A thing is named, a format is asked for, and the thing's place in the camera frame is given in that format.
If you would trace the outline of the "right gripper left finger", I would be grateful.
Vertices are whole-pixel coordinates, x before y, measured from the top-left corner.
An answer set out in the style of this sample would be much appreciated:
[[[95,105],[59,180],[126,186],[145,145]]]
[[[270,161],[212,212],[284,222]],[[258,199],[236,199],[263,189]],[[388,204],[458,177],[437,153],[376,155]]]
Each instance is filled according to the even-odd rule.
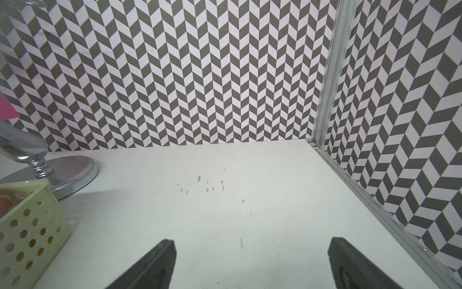
[[[174,241],[164,239],[107,288],[169,289],[176,256]]]

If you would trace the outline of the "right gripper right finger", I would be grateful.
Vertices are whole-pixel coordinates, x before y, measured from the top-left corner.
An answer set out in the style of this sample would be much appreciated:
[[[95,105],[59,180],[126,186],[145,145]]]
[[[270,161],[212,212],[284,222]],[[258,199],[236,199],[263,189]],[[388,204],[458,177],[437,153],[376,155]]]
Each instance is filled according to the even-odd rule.
[[[328,257],[338,289],[402,289],[342,237],[332,238]]]

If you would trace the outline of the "light green plastic basket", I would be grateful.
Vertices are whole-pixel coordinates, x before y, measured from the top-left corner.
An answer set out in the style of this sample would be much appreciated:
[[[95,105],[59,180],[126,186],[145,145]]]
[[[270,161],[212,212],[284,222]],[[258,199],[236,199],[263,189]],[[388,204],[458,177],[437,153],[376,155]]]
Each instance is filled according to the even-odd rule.
[[[1,288],[30,289],[72,230],[47,180],[1,184],[12,205],[1,217]]]

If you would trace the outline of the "red candy bag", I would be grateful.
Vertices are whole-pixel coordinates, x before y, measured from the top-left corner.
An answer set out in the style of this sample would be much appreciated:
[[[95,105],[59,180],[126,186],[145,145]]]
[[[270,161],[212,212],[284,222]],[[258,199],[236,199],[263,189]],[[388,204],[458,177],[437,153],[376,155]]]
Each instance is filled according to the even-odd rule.
[[[0,217],[5,216],[14,208],[14,202],[8,197],[1,195],[0,197]]]

